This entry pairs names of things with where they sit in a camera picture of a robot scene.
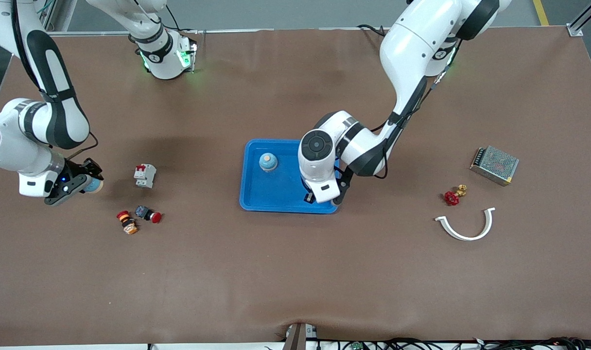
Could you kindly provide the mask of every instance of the brown table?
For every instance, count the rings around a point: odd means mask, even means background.
[[[252,138],[297,139],[329,111],[374,127],[395,104],[380,38],[360,31],[198,37],[198,71],[145,73],[126,37],[57,38],[99,137],[102,192],[58,208],[0,170],[0,345],[322,337],[591,338],[591,63],[564,27],[490,29],[410,122],[385,180],[357,178],[334,215],[246,212]],[[15,59],[0,93],[37,98]],[[480,146],[520,159],[502,188]],[[133,169],[157,167],[152,190]],[[440,194],[469,187],[449,208]],[[143,204],[161,224],[123,233]],[[447,235],[493,228],[477,242]]]

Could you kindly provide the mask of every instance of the metal power supply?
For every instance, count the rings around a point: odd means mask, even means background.
[[[516,166],[518,166],[518,158],[488,146],[488,148],[477,149],[470,169],[501,186],[507,186],[511,184]]]

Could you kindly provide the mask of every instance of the yellow floor line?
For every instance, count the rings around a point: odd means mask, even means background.
[[[544,12],[544,6],[542,6],[542,0],[533,0],[533,6],[535,6],[535,11],[538,13],[539,23],[542,26],[549,26],[548,18],[546,18],[546,13]]]

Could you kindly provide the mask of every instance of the white curved handle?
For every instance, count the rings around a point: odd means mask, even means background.
[[[493,211],[494,211],[494,208],[489,208],[489,209],[484,210],[484,213],[486,214],[486,226],[484,227],[484,230],[482,231],[482,233],[479,233],[479,235],[476,235],[475,237],[465,237],[465,236],[460,235],[460,233],[455,232],[455,230],[453,230],[453,228],[451,228],[451,226],[449,225],[449,222],[447,221],[446,216],[439,216],[435,220],[440,221],[440,223],[442,224],[442,228],[444,228],[445,231],[447,231],[447,233],[449,235],[451,235],[451,237],[454,237],[454,238],[459,239],[461,241],[477,241],[478,239],[484,238],[485,235],[488,234],[489,229],[492,228],[492,212]]]

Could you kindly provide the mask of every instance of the blue plastic tray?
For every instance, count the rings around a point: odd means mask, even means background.
[[[329,202],[309,204],[297,162],[299,140],[253,139],[244,151],[240,206],[262,212],[334,213]],[[278,166],[267,173],[259,166],[263,153],[273,153]]]

